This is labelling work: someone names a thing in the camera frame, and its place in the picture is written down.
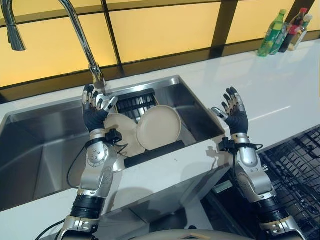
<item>kitchen sink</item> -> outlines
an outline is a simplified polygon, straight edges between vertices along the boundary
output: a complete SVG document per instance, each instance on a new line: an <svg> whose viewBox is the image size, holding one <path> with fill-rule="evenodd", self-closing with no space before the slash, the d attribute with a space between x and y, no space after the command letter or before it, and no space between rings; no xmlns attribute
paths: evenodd
<svg viewBox="0 0 320 240"><path fill-rule="evenodd" d="M113 89L116 96L150 90L156 104L174 108L182 129L172 143L135 156L126 167L223 134L217 119L192 93L179 76ZM64 191L67 172L89 139L82 118L81 96L65 101L10 112L0 125L0 211ZM79 184L85 167L83 151L70 172L70 181Z"/></svg>

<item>plate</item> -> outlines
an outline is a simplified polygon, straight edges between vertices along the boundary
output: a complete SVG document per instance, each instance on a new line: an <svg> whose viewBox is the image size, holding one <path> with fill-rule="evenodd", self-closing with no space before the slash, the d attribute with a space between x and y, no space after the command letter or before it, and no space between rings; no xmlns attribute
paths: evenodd
<svg viewBox="0 0 320 240"><path fill-rule="evenodd" d="M181 131L181 119L169 106L158 105L142 115L136 129L139 143L153 150L177 141Z"/></svg>
<svg viewBox="0 0 320 240"><path fill-rule="evenodd" d="M110 113L106 121L104 121L104 127L107 132L110 129L116 129L121 133L122 141L119 141L117 145L128 144L128 146L121 151L122 155L133 157L146 151L137 139L137 124L129 117L119 113Z"/></svg>

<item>faucet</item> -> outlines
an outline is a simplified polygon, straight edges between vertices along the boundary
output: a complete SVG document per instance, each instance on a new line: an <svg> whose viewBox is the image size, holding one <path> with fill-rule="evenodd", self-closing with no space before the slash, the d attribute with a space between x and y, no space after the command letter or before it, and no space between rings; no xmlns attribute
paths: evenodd
<svg viewBox="0 0 320 240"><path fill-rule="evenodd" d="M58 0L58 1L63 5L66 12L68 13L69 18L74 27L74 30L76 32L76 35L78 36L82 49L85 53L86 59L89 62L88 67L90 72L92 73L94 87L96 89L101 90L102 93L106 95L107 82L105 80L103 73L101 72L101 69L98 63L96 62L91 52L90 46L88 44L87 38L85 36L84 30L81 26L81 23L79 21L79 18L74 6L71 4L70 0ZM24 51L26 50L26 47L16 24L14 12L12 9L12 2L13 0L1 0L1 8L3 12L6 28L7 28L8 40L9 40L9 43L11 44L12 50Z"/></svg>

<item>bottle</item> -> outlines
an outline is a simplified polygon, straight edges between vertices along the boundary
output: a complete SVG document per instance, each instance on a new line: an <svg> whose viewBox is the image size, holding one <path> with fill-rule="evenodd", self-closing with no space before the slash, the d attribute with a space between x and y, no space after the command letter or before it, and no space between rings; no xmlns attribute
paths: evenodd
<svg viewBox="0 0 320 240"><path fill-rule="evenodd" d="M285 53L287 51L289 44L291 43L292 39L299 31L300 26L303 23L304 16L305 16L305 13L307 12L307 10L308 10L307 8L301 8L299 14L291 20L290 30L289 30L287 36L285 37L285 39L279 49L279 53Z"/></svg>
<svg viewBox="0 0 320 240"><path fill-rule="evenodd" d="M264 37L264 40L260 48L258 49L257 55L259 57L266 57L270 52L284 24L284 16L286 12L287 10L281 9L278 16L270 24L269 29Z"/></svg>
<svg viewBox="0 0 320 240"><path fill-rule="evenodd" d="M303 18L303 23L300 27L300 30L298 31L297 35L293 38L292 43L289 45L289 50L294 51L297 49L298 45L301 43L301 41L304 39L305 35L307 34L307 27L311 21L313 16L311 14L307 14Z"/></svg>
<svg viewBox="0 0 320 240"><path fill-rule="evenodd" d="M290 29L290 24L287 22L284 22L282 25L282 29L281 29L278 37L276 38L276 40L271 48L271 51L269 52L270 55L275 55L279 51L282 43L284 42L284 40L288 34L289 29Z"/></svg>

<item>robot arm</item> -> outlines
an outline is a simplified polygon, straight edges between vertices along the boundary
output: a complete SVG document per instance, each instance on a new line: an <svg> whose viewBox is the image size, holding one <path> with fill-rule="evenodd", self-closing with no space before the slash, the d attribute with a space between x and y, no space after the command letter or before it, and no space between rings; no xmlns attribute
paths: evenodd
<svg viewBox="0 0 320 240"><path fill-rule="evenodd" d="M98 230L100 213L113 181L113 166L117 152L113 145L122 140L120 133L106 133L104 121L118 101L111 98L101 109L102 99L96 103L98 92L86 85L82 94L83 119L90 132L86 143L86 166L70 215L57 237L58 240L94 240L92 233Z"/></svg>
<svg viewBox="0 0 320 240"><path fill-rule="evenodd" d="M227 88L226 92L228 95L224 94L224 98L228 105L222 103L225 112L217 107L211 111L230 127L232 140L224 138L219 143L219 150L233 155L232 168L240 192L253 205L260 228L270 237L282 238L294 233L305 240L294 218L277 200L277 193L256 153L257 145L249 141L249 121L240 95L233 87Z"/></svg>

